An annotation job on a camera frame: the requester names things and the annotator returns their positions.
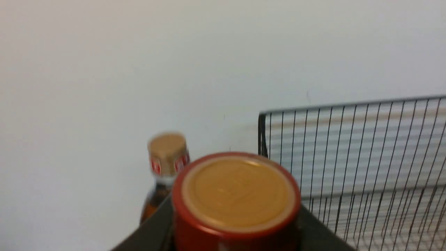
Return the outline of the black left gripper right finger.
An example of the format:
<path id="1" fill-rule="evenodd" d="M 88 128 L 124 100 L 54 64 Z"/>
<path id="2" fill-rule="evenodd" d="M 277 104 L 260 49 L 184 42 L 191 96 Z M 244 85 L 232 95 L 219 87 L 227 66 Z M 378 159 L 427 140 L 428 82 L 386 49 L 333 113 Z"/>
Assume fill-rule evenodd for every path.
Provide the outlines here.
<path id="1" fill-rule="evenodd" d="M 355 248 L 322 224 L 305 206 L 301 206 L 298 225 L 299 251 L 355 251 Z"/>

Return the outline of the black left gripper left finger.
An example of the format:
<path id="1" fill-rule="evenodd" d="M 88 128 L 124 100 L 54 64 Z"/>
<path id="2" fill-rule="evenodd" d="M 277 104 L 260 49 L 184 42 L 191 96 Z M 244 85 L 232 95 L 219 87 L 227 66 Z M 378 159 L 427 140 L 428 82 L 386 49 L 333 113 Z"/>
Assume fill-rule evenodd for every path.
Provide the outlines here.
<path id="1" fill-rule="evenodd" d="M 173 212 L 169 195 L 150 219 L 112 251 L 174 251 Z"/>

